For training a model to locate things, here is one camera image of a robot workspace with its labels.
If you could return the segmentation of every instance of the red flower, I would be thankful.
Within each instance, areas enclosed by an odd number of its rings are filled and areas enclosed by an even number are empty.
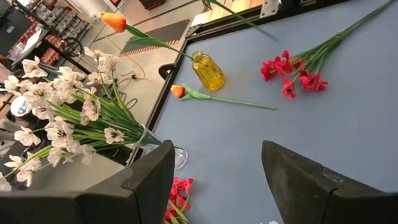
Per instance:
[[[328,84],[328,82],[320,80],[319,73],[314,76],[311,76],[308,73],[306,76],[301,76],[300,81],[303,84],[305,91],[323,91],[326,89],[326,85]]]
[[[274,69],[274,62],[271,60],[267,60],[264,63],[262,63],[261,73],[262,73],[262,79],[265,82],[275,78],[276,71]]]
[[[282,53],[282,57],[286,58],[286,60],[290,59],[290,52],[287,51],[287,50],[285,50],[285,51]]]
[[[279,75],[285,75],[285,63],[280,60],[280,56],[275,57],[274,68]]]
[[[290,74],[293,72],[293,66],[290,64],[290,59],[285,61],[285,73]]]
[[[318,79],[317,83],[315,84],[315,91],[323,91],[326,90],[326,85],[329,84],[328,82],[322,81],[321,79]]]
[[[302,58],[296,59],[292,63],[292,66],[294,68],[301,68],[301,67],[303,67],[303,65],[305,65],[305,60]]]
[[[301,70],[300,71],[300,77],[309,77],[310,72],[308,70]]]
[[[288,99],[293,99],[296,97],[296,93],[294,92],[294,83],[288,78],[282,77],[282,82],[284,84],[282,89],[282,94],[286,96]]]

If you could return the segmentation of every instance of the red flower petal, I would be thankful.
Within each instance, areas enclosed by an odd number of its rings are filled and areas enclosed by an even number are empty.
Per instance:
[[[286,58],[286,59],[289,59],[289,58],[290,58],[290,53],[289,53],[289,51],[285,50],[285,51],[282,53],[282,57],[284,57],[284,58]]]

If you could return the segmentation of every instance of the orange flower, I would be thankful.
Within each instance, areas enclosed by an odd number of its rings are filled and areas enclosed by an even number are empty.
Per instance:
[[[124,32],[126,30],[126,19],[123,16],[114,13],[102,12],[101,19],[105,24],[112,27],[115,32]]]
[[[170,91],[178,98],[182,98],[185,93],[185,87],[184,86],[179,86],[179,85],[172,85],[170,88]]]

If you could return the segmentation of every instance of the black plastic part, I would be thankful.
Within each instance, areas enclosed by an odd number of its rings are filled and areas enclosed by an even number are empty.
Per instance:
[[[387,194],[271,141],[262,165],[282,219],[290,223],[398,223],[398,195]]]
[[[201,28],[201,24],[197,24],[197,25],[189,27],[189,29],[187,30],[187,33],[185,34],[185,38],[191,37],[194,33],[199,32],[200,28]]]
[[[171,141],[84,192],[0,192],[2,224],[161,224],[174,177]]]
[[[175,67],[177,66],[176,63],[170,63],[170,64],[166,64],[166,65],[162,65],[159,67],[159,75],[166,80],[166,78],[168,77],[168,75],[170,75],[170,72],[175,69]]]

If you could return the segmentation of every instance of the tulip stem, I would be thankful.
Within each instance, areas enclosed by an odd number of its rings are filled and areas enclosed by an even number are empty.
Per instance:
[[[229,100],[229,99],[224,99],[224,98],[218,98],[218,97],[210,97],[211,100],[220,100],[220,101],[225,101],[225,102],[230,102],[230,103],[237,103],[237,104],[242,104],[242,105],[249,105],[249,106],[257,106],[261,108],[267,108],[271,110],[277,110],[275,106],[269,106],[269,105],[263,105],[260,103],[249,103],[249,102],[243,102],[243,101],[238,101],[238,100]]]

